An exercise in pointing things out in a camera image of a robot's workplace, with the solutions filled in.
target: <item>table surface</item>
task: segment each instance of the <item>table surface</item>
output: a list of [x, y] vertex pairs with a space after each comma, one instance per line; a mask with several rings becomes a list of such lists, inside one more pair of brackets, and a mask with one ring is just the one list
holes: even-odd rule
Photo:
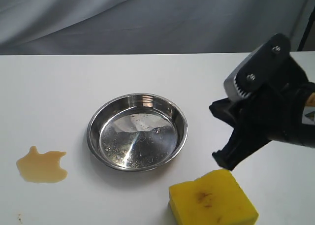
[[[315, 52], [292, 53], [315, 80]], [[226, 95], [225, 77], [247, 54], [0, 56], [0, 223], [6, 225], [174, 225], [168, 187], [217, 169], [211, 153], [232, 128], [208, 107]], [[189, 133], [168, 165], [143, 173], [107, 168], [89, 153], [88, 122], [109, 100], [152, 93], [176, 103]], [[30, 146], [66, 151], [68, 177], [25, 182], [16, 160]], [[258, 225], [312, 225], [315, 150], [272, 142], [233, 175], [259, 212]]]

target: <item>gray curtain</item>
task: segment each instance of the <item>gray curtain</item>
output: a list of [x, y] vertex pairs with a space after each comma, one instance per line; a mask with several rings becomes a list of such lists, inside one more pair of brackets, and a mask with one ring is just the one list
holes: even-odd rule
[[0, 0], [0, 54], [45, 55], [250, 52], [278, 32], [289, 36], [296, 49], [315, 4], [315, 0], [21, 0], [4, 9], [3, 1], [10, 0]]

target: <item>bowl rim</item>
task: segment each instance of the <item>bowl rim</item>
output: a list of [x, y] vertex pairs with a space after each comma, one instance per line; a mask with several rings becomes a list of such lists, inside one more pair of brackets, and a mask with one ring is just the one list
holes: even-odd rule
[[[170, 104], [172, 107], [174, 107], [180, 114], [181, 118], [183, 119], [183, 122], [184, 122], [184, 133], [183, 133], [183, 138], [181, 140], [181, 142], [179, 143], [177, 149], [175, 151], [173, 151], [173, 153], [167, 157], [165, 160], [157, 163], [157, 164], [154, 164], [154, 165], [151, 165], [151, 166], [148, 166], [148, 167], [141, 167], [141, 168], [125, 168], [125, 167], [121, 167], [121, 166], [118, 166], [118, 165], [115, 165], [113, 163], [110, 163], [109, 161], [107, 161], [106, 159], [104, 159], [103, 157], [101, 157], [100, 154], [98, 154], [96, 152], [96, 150], [93, 148], [93, 144], [92, 144], [92, 140], [91, 140], [91, 128], [92, 128], [92, 125], [93, 125], [93, 122], [95, 121], [95, 119], [97, 118], [97, 116], [99, 115], [99, 113], [104, 109], [106, 108], [108, 105], [112, 104], [113, 102], [116, 102], [122, 98], [126, 98], [126, 97], [129, 97], [129, 96], [139, 96], [139, 95], [142, 95], [142, 96], [152, 96], [154, 98], [159, 98], [165, 102], [167, 102], [168, 104]], [[87, 128], [87, 131], [86, 131], [86, 139], [87, 139], [87, 143], [88, 143], [88, 147], [90, 149], [90, 152], [100, 161], [102, 162], [103, 164], [105, 164], [106, 166], [110, 167], [110, 168], [113, 168], [113, 169], [116, 169], [116, 170], [120, 170], [120, 171], [125, 171], [125, 172], [139, 172], [139, 171], [149, 171], [149, 170], [153, 170], [159, 166], [162, 166], [164, 164], [167, 164], [168, 162], [170, 162], [172, 159], [174, 159], [178, 154], [179, 152], [181, 151], [181, 149], [183, 148], [186, 140], [187, 140], [187, 136], [188, 136], [188, 123], [187, 123], [187, 120], [186, 120], [186, 117], [185, 115], [183, 114], [183, 112], [181, 111], [181, 109], [176, 105], [174, 104], [172, 101], [162, 97], [162, 96], [158, 96], [158, 95], [155, 95], [155, 94], [149, 94], [149, 93], [132, 93], [132, 94], [127, 94], [127, 95], [123, 95], [123, 96], [119, 96], [117, 98], [114, 98], [112, 99], [111, 101], [105, 103], [104, 105], [102, 105], [92, 116], [89, 124], [88, 124], [88, 128]]]

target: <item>metal bowl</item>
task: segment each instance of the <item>metal bowl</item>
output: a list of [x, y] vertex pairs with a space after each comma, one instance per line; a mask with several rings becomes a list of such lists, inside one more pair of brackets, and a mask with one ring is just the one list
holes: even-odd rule
[[188, 132], [181, 110], [151, 94], [130, 94], [102, 106], [87, 129], [90, 151], [105, 165], [145, 171], [172, 160]]

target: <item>yellow sponge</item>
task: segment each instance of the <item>yellow sponge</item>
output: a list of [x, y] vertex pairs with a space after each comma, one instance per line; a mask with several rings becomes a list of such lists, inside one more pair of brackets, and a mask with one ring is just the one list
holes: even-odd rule
[[253, 225], [258, 213], [230, 171], [212, 171], [169, 188], [179, 225]]

